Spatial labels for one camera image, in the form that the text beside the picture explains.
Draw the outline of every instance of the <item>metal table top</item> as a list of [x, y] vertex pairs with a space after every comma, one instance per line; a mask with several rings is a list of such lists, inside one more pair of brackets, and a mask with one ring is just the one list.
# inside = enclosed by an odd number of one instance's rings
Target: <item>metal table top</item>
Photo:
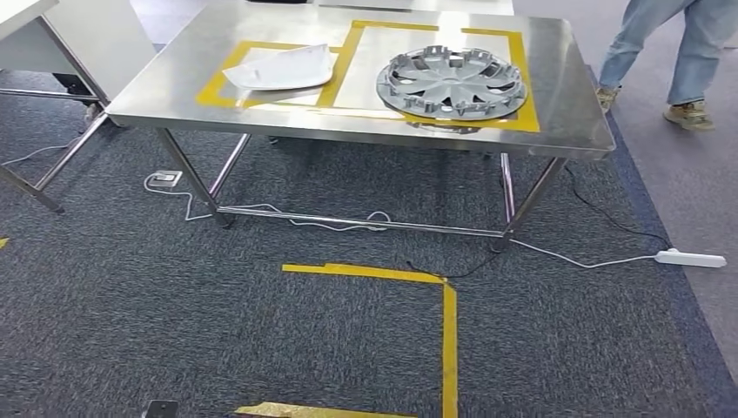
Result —
[[308, 0], [320, 5], [390, 10], [463, 11], [512, 16], [513, 0]]
[[57, 5], [58, 0], [5, 0], [0, 2], [0, 39], [24, 27]]
[[[221, 72], [322, 43], [336, 59], [333, 79], [322, 87], [237, 91]], [[512, 117], [493, 121], [388, 109], [375, 91], [379, 71], [392, 57], [432, 44], [481, 48], [512, 61], [532, 95]], [[604, 158], [614, 149], [570, 26], [544, 18], [221, 0], [195, 17], [107, 111], [123, 125], [172, 129], [563, 158]]]

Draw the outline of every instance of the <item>shoe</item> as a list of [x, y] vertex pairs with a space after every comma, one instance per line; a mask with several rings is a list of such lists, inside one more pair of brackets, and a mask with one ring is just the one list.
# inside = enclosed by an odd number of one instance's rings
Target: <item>shoe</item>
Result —
[[688, 131], [712, 131], [715, 128], [705, 112], [704, 100], [670, 106], [664, 112], [664, 118]]
[[618, 97], [618, 93], [621, 92], [622, 86], [615, 87], [614, 89], [608, 89], [607, 87], [598, 87], [595, 91], [597, 99], [600, 100], [600, 108], [602, 111], [607, 113], [610, 111], [610, 107], [613, 105], [615, 98]]

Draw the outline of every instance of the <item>yellow tape outline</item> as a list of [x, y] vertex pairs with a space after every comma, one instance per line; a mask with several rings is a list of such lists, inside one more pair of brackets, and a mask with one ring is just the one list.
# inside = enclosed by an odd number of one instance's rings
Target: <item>yellow tape outline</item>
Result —
[[347, 411], [345, 409], [304, 407], [277, 402], [263, 402], [253, 407], [241, 407], [236, 409], [235, 413], [270, 416], [274, 418], [408, 418], [409, 416]]
[[[335, 107], [335, 101], [338, 97], [341, 85], [346, 79], [346, 73], [348, 72], [351, 61], [353, 60], [356, 50], [359, 47], [361, 38], [364, 35], [365, 28], [386, 28], [386, 29], [399, 29], [399, 30], [427, 30], [427, 31], [438, 31], [439, 26], [433, 26], [429, 24], [403, 24], [395, 22], [379, 22], [379, 21], [368, 21], [368, 20], [354, 20], [352, 21], [351, 28], [346, 34], [343, 45], [340, 47], [332, 46], [330, 51], [338, 54], [336, 63], [333, 66], [333, 77], [331, 81], [324, 84], [320, 91], [320, 95], [316, 104], [305, 105], [305, 104], [291, 104], [291, 103], [274, 103], [274, 105], [293, 106], [308, 109], [315, 108], [333, 108], [333, 109], [345, 109]], [[405, 121], [414, 124], [421, 125], [444, 125], [444, 126], [463, 126], [472, 128], [497, 128], [506, 129], [513, 131], [528, 131], [528, 132], [540, 132], [540, 124], [538, 116], [535, 110], [535, 100], [533, 98], [533, 88], [531, 87], [530, 73], [528, 71], [528, 65], [526, 61], [525, 46], [523, 44], [523, 36], [520, 32], [508, 31], [508, 30], [488, 30], [488, 29], [477, 29], [477, 28], [461, 28], [462, 33], [470, 35], [487, 35], [497, 37], [507, 37], [508, 47], [510, 49], [510, 60], [512, 64], [520, 68], [520, 75], [523, 78], [523, 83], [527, 88], [527, 99], [526, 102], [514, 113], [515, 118], [504, 119], [488, 119], [488, 120], [440, 120], [433, 118], [421, 118], [415, 115], [409, 115], [406, 113], [400, 113]], [[233, 108], [237, 107], [236, 98], [223, 98], [220, 96], [220, 91], [223, 89], [226, 83], [225, 75], [223, 70], [238, 65], [241, 60], [248, 54], [252, 48], [263, 48], [272, 50], [291, 50], [294, 48], [300, 48], [307, 45], [302, 44], [283, 44], [274, 42], [259, 42], [259, 41], [242, 41], [236, 45], [231, 54], [221, 64], [220, 68], [207, 82], [205, 87], [196, 96], [196, 101], [202, 106], [215, 106], [215, 107], [226, 107]], [[244, 100], [240, 105], [244, 108], [253, 107], [256, 105], [263, 105], [268, 102], [263, 100]], [[352, 115], [355, 118], [378, 118], [384, 120], [397, 120], [396, 118], [382, 118], [372, 116], [370, 113], [365, 112], [361, 114], [360, 109], [355, 109], [357, 115]]]
[[441, 407], [443, 418], [459, 416], [459, 355], [457, 330], [456, 291], [443, 277], [428, 273], [407, 272], [387, 268], [353, 266], [348, 264], [325, 264], [323, 266], [282, 265], [283, 272], [360, 276], [376, 279], [414, 281], [443, 286], [443, 343], [442, 343], [442, 389]]

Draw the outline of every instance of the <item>carpet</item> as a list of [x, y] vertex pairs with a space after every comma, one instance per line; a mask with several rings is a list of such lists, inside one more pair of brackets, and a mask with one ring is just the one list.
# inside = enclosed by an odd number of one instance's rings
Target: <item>carpet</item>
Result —
[[[52, 83], [25, 77], [0, 73], [0, 85]], [[0, 98], [0, 109], [3, 160], [66, 142], [82, 116], [73, 103], [30, 98]], [[208, 179], [237, 139], [175, 134]], [[626, 226], [659, 231], [619, 145], [608, 161], [571, 164], [580, 193]], [[52, 154], [19, 171], [32, 174]], [[511, 160], [520, 199], [545, 161]], [[209, 219], [185, 223], [185, 198], [142, 187], [146, 175], [173, 168], [153, 131], [111, 127], [50, 188], [65, 215], [0, 184], [0, 235], [10, 238], [0, 250], [0, 415], [133, 416], [150, 399], [179, 401], [180, 416], [262, 401], [440, 415], [438, 288], [281, 266], [406, 269], [410, 260], [455, 275], [488, 256], [486, 239], [336, 233], [279, 219], [239, 218], [230, 230]], [[255, 138], [223, 200], [495, 228], [499, 174], [496, 158], [473, 152]], [[520, 239], [586, 263], [656, 246], [581, 204], [566, 176]], [[461, 416], [738, 411], [680, 269], [642, 261], [587, 271], [514, 246], [451, 285]]]

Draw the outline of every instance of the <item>yellow floor tape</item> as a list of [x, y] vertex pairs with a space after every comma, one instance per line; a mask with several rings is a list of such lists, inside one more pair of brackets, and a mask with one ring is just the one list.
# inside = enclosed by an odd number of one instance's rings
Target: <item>yellow floor tape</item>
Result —
[[[388, 268], [352, 266], [348, 264], [325, 264], [323, 266], [301, 266], [295, 264], [282, 265], [283, 272], [291, 273], [313, 273], [333, 274], [340, 276], [361, 276], [376, 279], [415, 281], [420, 283], [432, 283], [443, 286], [443, 384], [442, 384], [442, 406], [443, 418], [456, 418], [459, 416], [459, 370], [458, 370], [458, 335], [456, 324], [456, 291], [448, 284], [446, 278], [434, 276], [428, 273], [408, 272], [403, 270], [392, 270]], [[281, 416], [317, 416], [333, 418], [345, 416], [346, 418], [369, 417], [377, 415], [281, 415]]]
[[356, 412], [344, 409], [300, 407], [285, 403], [264, 402], [254, 407], [241, 407], [236, 414], [262, 415], [277, 418], [407, 418], [409, 415]]

